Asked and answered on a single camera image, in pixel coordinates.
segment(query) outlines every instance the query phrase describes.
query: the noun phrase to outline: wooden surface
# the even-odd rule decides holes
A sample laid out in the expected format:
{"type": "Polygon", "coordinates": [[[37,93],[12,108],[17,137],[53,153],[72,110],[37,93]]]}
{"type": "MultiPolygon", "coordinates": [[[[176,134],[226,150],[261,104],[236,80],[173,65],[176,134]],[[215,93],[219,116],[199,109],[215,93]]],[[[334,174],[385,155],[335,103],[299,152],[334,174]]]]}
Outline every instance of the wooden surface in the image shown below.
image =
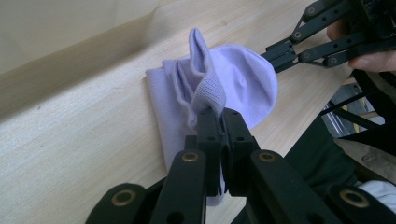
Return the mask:
{"type": "MultiPolygon", "coordinates": [[[[188,54],[193,27],[209,47],[263,53],[311,2],[164,0],[139,21],[0,75],[0,223],[83,223],[108,189],[164,177],[145,71],[188,54]]],[[[299,64],[278,74],[276,108],[252,130],[261,147],[285,155],[348,71],[299,64]]],[[[230,223],[243,205],[227,197],[206,223],[230,223]]]]}

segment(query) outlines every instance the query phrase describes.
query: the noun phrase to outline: fabric fold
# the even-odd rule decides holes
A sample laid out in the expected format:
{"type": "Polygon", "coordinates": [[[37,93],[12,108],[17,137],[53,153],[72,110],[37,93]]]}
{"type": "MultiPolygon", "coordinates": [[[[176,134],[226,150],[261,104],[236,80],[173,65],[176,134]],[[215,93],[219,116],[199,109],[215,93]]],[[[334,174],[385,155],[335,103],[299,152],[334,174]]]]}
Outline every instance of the fabric fold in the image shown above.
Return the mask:
{"type": "MultiPolygon", "coordinates": [[[[265,119],[276,103],[274,68],[263,57],[237,45],[208,49],[197,29],[190,33],[190,57],[165,60],[147,71],[148,90],[157,117],[167,169],[196,134],[197,113],[224,106],[239,111],[249,129],[265,119]]],[[[219,198],[208,204],[219,203],[219,198]]]]}
{"type": "Polygon", "coordinates": [[[396,214],[396,187],[385,181],[371,180],[358,186],[396,214]]]}

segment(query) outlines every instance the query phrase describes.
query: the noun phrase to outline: human hand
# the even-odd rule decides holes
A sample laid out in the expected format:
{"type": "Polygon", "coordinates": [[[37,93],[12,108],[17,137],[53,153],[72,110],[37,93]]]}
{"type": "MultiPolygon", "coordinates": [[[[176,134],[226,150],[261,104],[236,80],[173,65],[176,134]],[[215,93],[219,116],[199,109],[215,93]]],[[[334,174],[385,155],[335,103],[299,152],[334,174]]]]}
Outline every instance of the human hand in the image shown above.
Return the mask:
{"type": "MultiPolygon", "coordinates": [[[[327,36],[330,40],[347,34],[347,24],[344,21],[337,21],[327,28],[327,36]]],[[[350,60],[348,66],[368,72],[396,71],[396,50],[363,55],[350,60]]]]}

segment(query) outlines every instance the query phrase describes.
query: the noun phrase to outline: black bracket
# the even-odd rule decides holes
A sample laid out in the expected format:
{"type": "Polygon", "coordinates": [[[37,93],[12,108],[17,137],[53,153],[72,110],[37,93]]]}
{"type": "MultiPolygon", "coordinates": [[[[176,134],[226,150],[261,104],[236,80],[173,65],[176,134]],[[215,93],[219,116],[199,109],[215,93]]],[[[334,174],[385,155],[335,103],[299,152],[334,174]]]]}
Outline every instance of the black bracket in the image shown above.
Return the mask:
{"type": "Polygon", "coordinates": [[[355,57],[396,49],[396,4],[391,0],[319,0],[309,5],[289,37],[262,54],[276,72],[297,63],[335,67],[355,57]],[[296,53],[293,46],[345,19],[351,34],[296,53]]]}
{"type": "Polygon", "coordinates": [[[247,198],[253,223],[395,223],[393,212],[354,187],[334,186],[323,202],[279,154],[258,147],[237,111],[225,108],[217,119],[206,109],[198,115],[198,126],[164,181],[147,190],[116,186],[93,208],[87,223],[205,223],[207,192],[221,193],[220,175],[209,175],[213,167],[217,173],[218,165],[230,194],[247,198]],[[199,149],[205,146],[220,154],[219,161],[199,149]]]}

